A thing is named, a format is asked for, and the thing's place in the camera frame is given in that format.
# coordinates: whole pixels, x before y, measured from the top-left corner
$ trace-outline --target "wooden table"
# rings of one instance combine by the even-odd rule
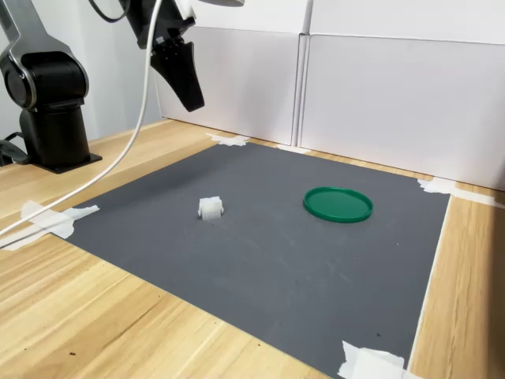
[[[216,144],[206,132],[233,136],[182,122],[145,126],[112,173],[56,210]],[[19,219],[25,201],[48,204],[93,178],[130,133],[91,142],[103,161],[65,174],[33,166],[0,169],[0,227]],[[431,179],[320,152],[309,155]],[[458,185],[504,199],[490,189]],[[16,251],[0,250],[0,352],[0,377],[324,377],[53,235]],[[452,197],[411,369],[425,379],[495,378],[505,377],[504,363],[505,211]]]

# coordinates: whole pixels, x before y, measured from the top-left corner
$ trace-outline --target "masking tape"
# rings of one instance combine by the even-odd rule
[[[42,207],[42,205],[34,201],[27,201],[23,204],[21,209],[21,218],[38,211]],[[53,233],[60,238],[66,239],[73,233],[73,222],[75,220],[81,219],[98,210],[99,208],[93,205],[92,207],[81,209],[69,208],[61,213],[52,210],[45,211],[30,220],[33,225],[0,239],[0,248],[14,251],[36,241],[48,233]]]
[[[430,193],[449,193],[454,197],[460,199],[475,201],[476,203],[491,205],[492,207],[504,208],[505,205],[500,204],[492,196],[482,195],[480,193],[474,193],[470,191],[465,191],[464,189],[456,188],[456,182],[449,179],[443,178],[433,178],[430,182],[428,180],[418,179],[417,182],[421,185],[421,188],[425,192]]]
[[[342,341],[346,361],[340,366],[344,379],[420,379],[403,369],[404,359],[386,351],[354,347]]]
[[[311,151],[307,148],[297,148],[295,146],[288,146],[286,144],[278,144],[277,148],[280,148],[281,150],[286,150],[287,152],[297,152],[299,154],[305,154],[306,152]]]
[[[245,136],[236,136],[236,137],[222,137],[222,136],[217,136],[215,134],[211,133],[206,133],[209,137],[212,138],[213,141],[219,141],[218,144],[225,144],[226,146],[245,146],[246,141],[249,139],[249,137]]]

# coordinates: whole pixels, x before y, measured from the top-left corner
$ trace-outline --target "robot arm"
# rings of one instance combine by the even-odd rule
[[[151,47],[146,44],[155,0],[118,1],[140,49],[151,49],[151,66],[188,111],[203,107],[193,43],[182,39],[195,24],[189,0],[163,1]],[[244,4],[244,0],[203,1],[222,6]],[[80,110],[88,94],[88,76],[70,48],[47,34],[32,0],[0,0],[0,25],[9,40],[0,54],[0,70],[9,96],[23,108],[20,124],[28,153],[26,159],[20,159],[23,152],[18,149],[14,155],[16,147],[3,141],[0,166],[15,159],[61,173],[101,159],[88,149]]]

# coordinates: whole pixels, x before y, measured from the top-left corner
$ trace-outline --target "green lid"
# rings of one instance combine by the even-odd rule
[[[303,204],[314,216],[334,223],[359,223],[373,210],[373,203],[364,194],[338,187],[311,189]]]

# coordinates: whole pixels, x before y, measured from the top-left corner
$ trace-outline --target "small white block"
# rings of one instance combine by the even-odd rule
[[[200,205],[198,206],[198,217],[201,217],[202,220],[218,219],[221,217],[223,212],[223,202],[219,196],[200,199]]]

